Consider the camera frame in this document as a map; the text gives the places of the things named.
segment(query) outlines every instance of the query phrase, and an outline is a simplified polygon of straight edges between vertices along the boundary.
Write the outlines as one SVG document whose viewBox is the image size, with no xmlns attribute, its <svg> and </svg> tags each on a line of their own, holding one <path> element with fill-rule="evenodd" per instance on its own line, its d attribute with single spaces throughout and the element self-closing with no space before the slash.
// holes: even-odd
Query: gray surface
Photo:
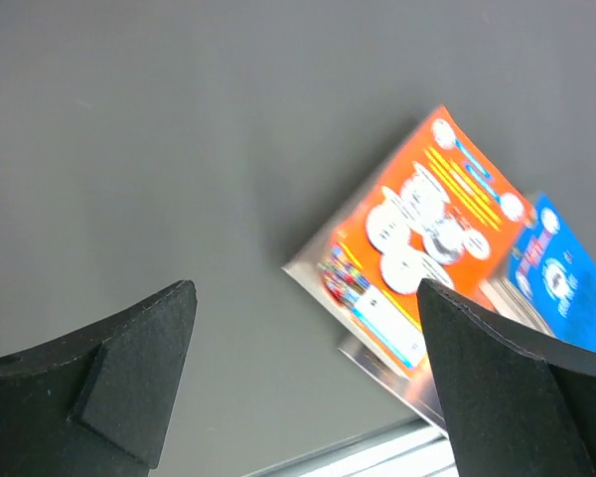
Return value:
<svg viewBox="0 0 596 477">
<path fill-rule="evenodd" d="M 154 475 L 237 475 L 396 420 L 279 265 L 441 101 L 596 257 L 590 3 L 0 0 L 0 354 L 190 277 Z"/>
</svg>

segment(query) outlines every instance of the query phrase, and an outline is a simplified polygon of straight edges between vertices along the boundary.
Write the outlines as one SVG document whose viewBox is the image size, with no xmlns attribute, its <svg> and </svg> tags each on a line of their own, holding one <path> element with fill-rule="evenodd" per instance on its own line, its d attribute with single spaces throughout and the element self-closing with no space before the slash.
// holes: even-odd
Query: colorful label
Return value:
<svg viewBox="0 0 596 477">
<path fill-rule="evenodd" d="M 535 209 L 536 221 L 513 251 L 508 279 L 556 338 L 596 352 L 596 264 L 546 196 Z"/>
<path fill-rule="evenodd" d="M 532 208 L 436 109 L 390 158 L 335 230 L 323 280 L 402 370 L 425 359 L 415 293 L 422 278 L 474 297 Z"/>
</svg>

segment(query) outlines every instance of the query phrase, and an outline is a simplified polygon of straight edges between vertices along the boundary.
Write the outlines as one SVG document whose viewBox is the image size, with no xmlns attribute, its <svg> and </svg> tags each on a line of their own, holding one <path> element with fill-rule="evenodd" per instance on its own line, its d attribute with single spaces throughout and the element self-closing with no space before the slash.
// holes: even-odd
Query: yellow stripe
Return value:
<svg viewBox="0 0 596 477">
<path fill-rule="evenodd" d="M 477 195 L 486 202 L 486 204 L 490 204 L 490 197 L 488 197 L 488 194 L 482 191 L 481 188 L 477 184 L 475 184 L 475 181 L 473 181 L 470 178 L 470 176 L 466 174 L 464 170 L 457 165 L 455 161 L 450 161 L 450 165 L 453 167 L 455 171 L 457 171 L 457 174 L 459 174 L 461 178 L 464 181 L 466 181 L 466 184 L 468 184 L 472 188 L 472 190 L 475 191 Z"/>
<path fill-rule="evenodd" d="M 467 193 L 469 196 L 472 196 L 472 195 L 474 195 L 474 194 L 475 194 L 475 193 L 473 192 L 473 190 L 470 188 L 470 186 L 469 186 L 468 184 L 466 184 L 466 183 L 464 182 L 464 180 L 461 178 L 461 176 L 460 176 L 459 174 L 457 174 L 455 171 L 450 171 L 450 177 L 452 177 L 452 178 L 455 180 L 455 182 L 456 182 L 457 184 L 459 184 L 459 185 L 461 186 L 461 188 L 462 188 L 464 191 L 466 191 L 466 193 Z"/>
<path fill-rule="evenodd" d="M 488 205 L 487 205 L 487 204 L 485 204 L 485 203 L 484 203 L 484 201 L 482 201 L 482 200 L 479 198 L 479 196 L 475 196 L 475 200 L 476 200 L 476 201 L 477 201 L 477 203 L 478 203 L 478 204 L 479 204 L 479 205 L 482 207 L 482 209 L 484 209 L 484 211 L 486 211 L 486 212 L 488 213 L 488 215 L 489 215 L 490 217 L 492 217 L 492 218 L 493 218 L 493 220 L 494 220 L 494 221 L 495 221 L 497 224 L 500 224 L 500 223 L 501 223 L 501 219 L 499 218 L 499 216 L 498 216 L 497 214 L 495 214 L 495 213 L 493 212 L 493 210 L 492 210 L 490 207 L 488 207 Z"/>
<path fill-rule="evenodd" d="M 343 243 L 338 243 L 338 245 L 342 247 L 342 250 L 345 251 L 345 253 L 351 259 L 351 261 L 354 263 L 356 268 L 359 268 L 360 270 L 362 270 L 362 264 L 360 263 L 360 261 L 357 258 L 354 257 L 354 255 L 349 251 L 347 246 L 344 245 Z"/>
<path fill-rule="evenodd" d="M 412 325 L 414 325 L 415 328 L 421 331 L 421 325 L 410 317 L 410 314 L 406 310 L 404 310 L 399 303 L 397 303 L 397 301 L 391 296 L 390 293 L 388 293 L 388 291 L 381 290 L 381 292 L 388 299 L 388 301 L 390 301 L 390 304 L 397 308 L 397 311 L 399 311 L 404 316 L 404 318 L 406 318 Z"/>
<path fill-rule="evenodd" d="M 450 177 L 443 169 L 440 169 L 436 161 L 431 160 L 430 168 L 433 170 L 435 174 L 440 176 L 444 183 L 450 188 L 450 190 L 459 198 L 459 200 L 468 208 L 470 212 L 472 212 L 479 221 L 486 225 L 490 225 L 496 231 L 499 230 L 499 226 L 491 220 L 488 216 L 486 216 L 479 207 L 475 203 L 472 202 L 468 194 L 464 192 L 461 187 L 457 187 L 457 183 L 455 180 Z"/>
<path fill-rule="evenodd" d="M 437 160 L 439 160 L 442 165 L 444 166 L 444 168 L 446 169 L 446 171 L 450 171 L 451 166 L 448 164 L 448 161 L 446 161 L 446 159 L 443 158 L 443 156 L 437 152 L 437 149 L 435 149 L 434 147 L 430 147 L 430 152 L 432 153 L 433 156 L 435 156 L 435 158 Z M 501 219 L 499 218 L 499 216 L 497 214 L 495 214 L 495 212 L 488 207 L 488 202 L 490 202 L 490 198 L 488 197 L 487 194 L 485 194 L 480 188 L 479 186 L 475 185 L 475 182 L 468 177 L 468 175 L 466 175 L 466 173 L 459 167 L 457 166 L 457 164 L 455 164 L 454 161 L 451 161 L 452 163 L 452 168 L 457 171 L 457 173 L 459 173 L 459 175 L 461 176 L 462 179 L 464 179 L 466 181 L 466 183 L 471 187 L 471 189 L 476 193 L 476 195 L 474 196 L 475 201 L 477 201 L 477 204 L 479 204 L 481 206 L 481 208 L 488 213 L 488 215 L 492 218 L 493 221 L 495 221 L 497 224 L 501 223 Z"/>
<path fill-rule="evenodd" d="M 430 148 L 430 152 L 433 153 L 432 156 L 430 156 L 428 154 L 428 152 L 426 152 L 426 157 L 428 157 L 431 161 L 433 161 L 433 159 L 435 160 L 434 162 L 437 164 L 438 161 L 441 161 L 442 165 L 444 166 L 444 168 L 446 169 L 446 173 L 442 174 L 442 177 L 444 177 L 444 180 L 450 180 L 453 187 L 458 188 L 459 191 L 463 191 L 462 194 L 458 194 L 460 199 L 462 200 L 462 202 L 466 202 L 466 205 L 469 206 L 469 209 L 471 210 L 471 212 L 473 212 L 473 208 L 476 209 L 479 214 L 481 214 L 487 222 L 489 222 L 492 227 L 495 230 L 499 230 L 498 224 L 501 223 L 501 219 L 499 219 L 499 217 L 497 216 L 497 214 L 495 214 L 490 207 L 488 207 L 486 204 L 484 204 L 482 202 L 482 200 L 478 197 L 478 196 L 473 196 L 474 199 L 477 201 L 477 203 L 479 204 L 479 206 L 481 206 L 485 212 L 487 212 L 488 214 L 486 215 L 484 213 L 484 211 L 482 211 L 481 209 L 479 209 L 479 207 L 477 207 L 477 204 L 475 204 L 472 199 L 470 198 L 470 194 L 468 194 L 467 191 L 464 190 L 464 188 L 457 183 L 452 177 L 450 177 L 450 175 L 448 175 L 448 172 L 450 171 L 450 166 L 448 165 L 448 161 L 446 161 L 441 154 L 439 154 L 434 147 Z"/>
<path fill-rule="evenodd" d="M 497 214 L 495 214 L 495 212 L 488 207 L 488 204 L 490 204 L 490 197 L 488 197 L 488 195 L 481 190 L 481 188 L 479 186 L 477 186 L 475 184 L 475 181 L 473 181 L 468 174 L 466 174 L 461 167 L 459 167 L 457 164 L 455 164 L 455 161 L 451 161 L 451 166 L 453 168 L 454 171 L 456 171 L 461 178 L 466 181 L 466 183 L 471 187 L 471 189 L 476 193 L 476 195 L 474 196 L 475 201 L 477 201 L 477 204 L 479 204 L 481 206 L 481 208 L 486 211 L 488 213 L 488 215 L 497 223 L 500 224 L 501 223 L 501 219 L 499 218 L 499 216 Z"/>
<path fill-rule="evenodd" d="M 455 194 L 459 200 L 468 208 L 470 212 L 472 212 L 477 219 L 483 224 L 487 225 L 486 218 L 482 211 L 470 200 L 468 195 L 465 192 L 462 192 L 460 187 L 457 187 L 455 180 L 450 177 L 442 168 L 437 159 L 435 159 L 432 155 L 430 155 L 427 151 L 425 152 L 426 157 L 430 160 L 430 168 L 433 170 L 435 174 L 437 174 L 444 183 L 450 188 L 450 190 Z"/>
<path fill-rule="evenodd" d="M 446 168 L 446 170 L 450 170 L 450 166 L 448 165 L 448 161 L 446 159 L 444 159 L 444 156 L 442 156 L 441 154 L 439 154 L 437 152 L 437 149 L 435 149 L 433 146 L 430 146 L 430 152 L 432 152 L 433 156 L 435 156 L 435 158 L 441 162 L 441 165 L 444 166 Z"/>
</svg>

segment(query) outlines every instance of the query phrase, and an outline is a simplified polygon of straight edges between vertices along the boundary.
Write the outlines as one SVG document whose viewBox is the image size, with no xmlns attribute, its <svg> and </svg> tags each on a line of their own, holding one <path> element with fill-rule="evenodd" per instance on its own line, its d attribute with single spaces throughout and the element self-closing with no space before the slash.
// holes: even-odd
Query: black foam pad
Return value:
<svg viewBox="0 0 596 477">
<path fill-rule="evenodd" d="M 197 298 L 180 281 L 0 359 L 0 477 L 146 476 L 159 463 Z"/>
<path fill-rule="evenodd" d="M 460 475 L 596 475 L 596 354 L 424 280 L 424 339 Z"/>
</svg>

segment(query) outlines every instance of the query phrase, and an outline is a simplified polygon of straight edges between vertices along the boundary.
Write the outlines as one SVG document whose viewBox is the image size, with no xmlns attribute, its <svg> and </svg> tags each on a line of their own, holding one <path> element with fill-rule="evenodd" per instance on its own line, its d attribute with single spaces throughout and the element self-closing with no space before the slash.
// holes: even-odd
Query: white label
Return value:
<svg viewBox="0 0 596 477">
<path fill-rule="evenodd" d="M 501 210 L 513 222 L 520 221 L 525 212 L 521 199 L 510 192 L 501 196 Z"/>
<path fill-rule="evenodd" d="M 543 223 L 543 227 L 553 236 L 558 234 L 558 231 L 560 230 L 560 220 L 555 211 L 546 207 L 540 212 L 540 221 Z"/>
<path fill-rule="evenodd" d="M 450 197 L 448 197 L 448 194 L 446 194 L 446 189 L 441 186 L 437 178 L 418 162 L 413 162 L 413 167 L 415 168 L 416 175 L 412 180 L 412 184 L 421 185 L 422 190 L 426 192 L 424 195 L 434 194 L 442 202 L 450 204 Z"/>
<path fill-rule="evenodd" d="M 391 247 L 408 245 L 410 229 L 398 209 L 391 205 L 374 207 L 367 216 L 367 237 L 381 253 Z"/>
<path fill-rule="evenodd" d="M 382 255 L 379 271 L 384 283 L 401 295 L 416 293 L 423 278 L 432 278 L 454 288 L 450 275 L 437 261 L 411 246 L 390 250 Z"/>
<path fill-rule="evenodd" d="M 407 185 L 402 186 L 401 196 L 382 186 L 384 203 L 396 207 L 408 226 L 418 234 L 424 234 L 427 224 L 432 224 L 444 215 L 444 203 L 436 194 L 422 195 Z"/>
<path fill-rule="evenodd" d="M 490 244 L 484 235 L 475 229 L 466 231 L 464 247 L 478 260 L 487 260 L 490 257 Z"/>
<path fill-rule="evenodd" d="M 408 368 L 415 368 L 424 359 L 426 345 L 422 333 L 377 288 L 370 286 L 356 302 L 355 310 Z"/>
<path fill-rule="evenodd" d="M 435 119 L 431 128 L 435 142 L 439 147 L 442 149 L 452 149 L 455 147 L 457 135 L 453 131 L 453 128 L 450 127 L 450 124 L 448 124 L 448 121 L 445 119 Z"/>
<path fill-rule="evenodd" d="M 464 254 L 463 236 L 464 230 L 459 223 L 444 217 L 428 229 L 424 249 L 437 263 L 450 265 Z"/>
</svg>

